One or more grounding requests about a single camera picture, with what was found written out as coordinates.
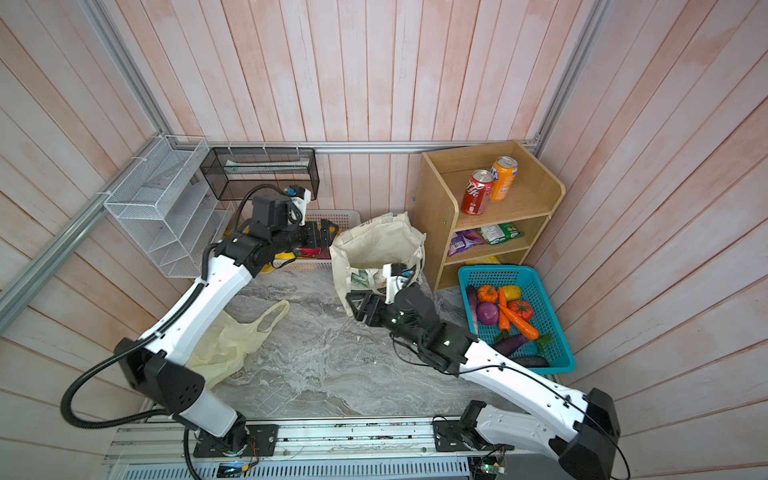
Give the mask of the yellow plastic bag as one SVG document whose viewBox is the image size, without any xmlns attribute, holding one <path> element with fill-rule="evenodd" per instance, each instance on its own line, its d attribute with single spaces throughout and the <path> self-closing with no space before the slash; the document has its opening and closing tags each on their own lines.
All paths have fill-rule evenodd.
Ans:
<svg viewBox="0 0 768 480">
<path fill-rule="evenodd" d="M 281 300 L 251 323 L 240 323 L 222 311 L 194 347 L 185 367 L 201 375 L 212 389 L 244 366 L 248 355 L 258 351 L 274 327 L 290 312 Z"/>
</svg>

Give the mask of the red soda can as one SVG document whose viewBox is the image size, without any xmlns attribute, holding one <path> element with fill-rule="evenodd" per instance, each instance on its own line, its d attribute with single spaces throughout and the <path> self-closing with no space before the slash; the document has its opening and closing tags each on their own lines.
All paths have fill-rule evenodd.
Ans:
<svg viewBox="0 0 768 480">
<path fill-rule="evenodd" d="M 468 179 L 461 202 L 461 211 L 477 216 L 484 213 L 494 184 L 492 173 L 485 169 L 475 170 Z"/>
</svg>

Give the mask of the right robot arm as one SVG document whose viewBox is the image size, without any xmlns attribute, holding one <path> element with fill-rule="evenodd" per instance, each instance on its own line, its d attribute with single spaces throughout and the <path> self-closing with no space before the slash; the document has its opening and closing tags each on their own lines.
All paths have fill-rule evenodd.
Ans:
<svg viewBox="0 0 768 480">
<path fill-rule="evenodd" d="M 478 384 L 522 408 L 507 412 L 475 402 L 458 423 L 462 442 L 480 450 L 510 446 L 547 456 L 574 479 L 610 479 L 620 425 L 613 398 L 597 388 L 565 387 L 503 356 L 467 328 L 442 320 L 417 287 L 392 301 L 377 293 L 347 294 L 356 320 L 388 330 L 394 344 L 414 348 L 421 366 Z"/>
</svg>

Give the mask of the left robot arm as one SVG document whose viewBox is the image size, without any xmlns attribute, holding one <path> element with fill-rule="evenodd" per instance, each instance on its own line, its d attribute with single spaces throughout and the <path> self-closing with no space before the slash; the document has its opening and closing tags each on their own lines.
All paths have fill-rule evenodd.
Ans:
<svg viewBox="0 0 768 480">
<path fill-rule="evenodd" d="M 224 307 L 276 255 L 327 249 L 339 231 L 336 224 L 321 220 L 289 225 L 265 240 L 249 226 L 209 245 L 204 251 L 200 277 L 171 310 L 139 339 L 122 340 L 111 357 L 91 367 L 67 388 L 60 402 L 63 419 L 76 428 L 106 429 L 164 415 L 215 438 L 239 435 L 241 415 L 208 391 L 204 378 L 186 364 Z M 134 389 L 157 403 L 157 409 L 107 421 L 78 417 L 72 406 L 77 392 L 115 364 L 121 366 Z"/>
</svg>

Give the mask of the purple snack packet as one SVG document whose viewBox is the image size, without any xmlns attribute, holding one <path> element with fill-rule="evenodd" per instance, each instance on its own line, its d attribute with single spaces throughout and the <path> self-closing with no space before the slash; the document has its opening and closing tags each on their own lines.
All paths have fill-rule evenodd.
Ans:
<svg viewBox="0 0 768 480">
<path fill-rule="evenodd" d="M 483 237 L 475 230 L 455 232 L 451 238 L 448 257 L 463 253 L 473 247 L 485 245 Z"/>
</svg>

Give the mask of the canvas tote bag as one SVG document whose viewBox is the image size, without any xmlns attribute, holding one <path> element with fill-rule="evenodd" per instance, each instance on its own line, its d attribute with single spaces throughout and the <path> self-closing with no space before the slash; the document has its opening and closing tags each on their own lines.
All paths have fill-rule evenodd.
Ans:
<svg viewBox="0 0 768 480">
<path fill-rule="evenodd" d="M 346 315 L 353 315 L 349 293 L 378 293 L 385 286 L 385 265 L 402 263 L 419 276 L 426 238 L 411 225 L 406 212 L 385 213 L 338 234 L 329 252 L 334 288 Z"/>
</svg>

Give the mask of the purple onion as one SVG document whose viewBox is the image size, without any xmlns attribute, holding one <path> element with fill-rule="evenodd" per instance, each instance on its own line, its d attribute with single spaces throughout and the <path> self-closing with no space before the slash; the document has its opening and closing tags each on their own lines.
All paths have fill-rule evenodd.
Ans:
<svg viewBox="0 0 768 480">
<path fill-rule="evenodd" d="M 495 326 L 498 324 L 500 312 L 496 304 L 491 302 L 480 302 L 476 308 L 476 316 L 479 324 Z"/>
</svg>

